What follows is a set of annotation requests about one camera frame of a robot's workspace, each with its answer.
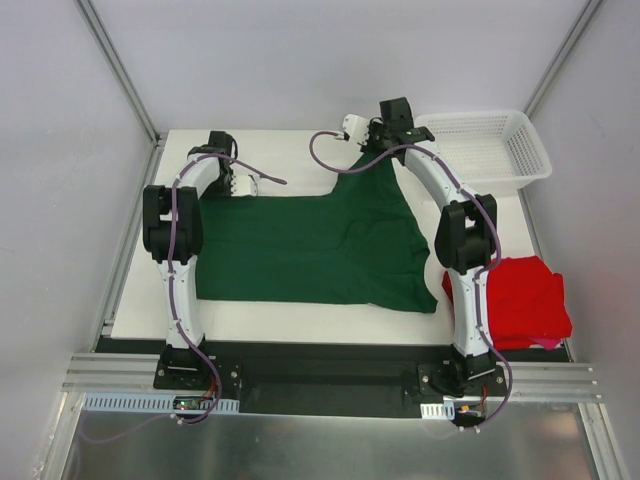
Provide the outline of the white plastic basket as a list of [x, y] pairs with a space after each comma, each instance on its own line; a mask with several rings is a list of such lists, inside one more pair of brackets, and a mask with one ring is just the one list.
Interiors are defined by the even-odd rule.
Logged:
[[549, 177], [549, 155], [529, 118], [516, 110], [425, 114], [437, 151], [466, 184], [497, 194]]

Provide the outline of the green t shirt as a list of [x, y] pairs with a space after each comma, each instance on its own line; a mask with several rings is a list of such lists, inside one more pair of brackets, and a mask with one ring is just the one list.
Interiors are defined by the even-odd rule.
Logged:
[[203, 199], [196, 295], [432, 314], [429, 246], [385, 160], [320, 196]]

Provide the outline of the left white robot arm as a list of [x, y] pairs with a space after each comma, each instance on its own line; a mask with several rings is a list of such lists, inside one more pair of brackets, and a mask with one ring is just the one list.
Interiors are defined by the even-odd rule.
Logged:
[[172, 349], [189, 351], [204, 340], [196, 298], [196, 263], [204, 245], [200, 200], [232, 195], [231, 161], [236, 157], [236, 140], [212, 131], [205, 144], [188, 152], [186, 164], [168, 184], [144, 187], [143, 246], [161, 275], [166, 345]]

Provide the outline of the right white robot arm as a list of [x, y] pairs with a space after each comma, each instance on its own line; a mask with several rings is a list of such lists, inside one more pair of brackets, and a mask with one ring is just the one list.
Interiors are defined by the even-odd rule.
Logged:
[[489, 271], [501, 259], [497, 201], [466, 185], [431, 145], [435, 136], [418, 127], [409, 101], [380, 102], [380, 117], [366, 127], [364, 152], [395, 157], [431, 195], [440, 209], [434, 240], [438, 261], [448, 273], [454, 306], [452, 358], [443, 379], [463, 395], [481, 388], [495, 371], [489, 331]]

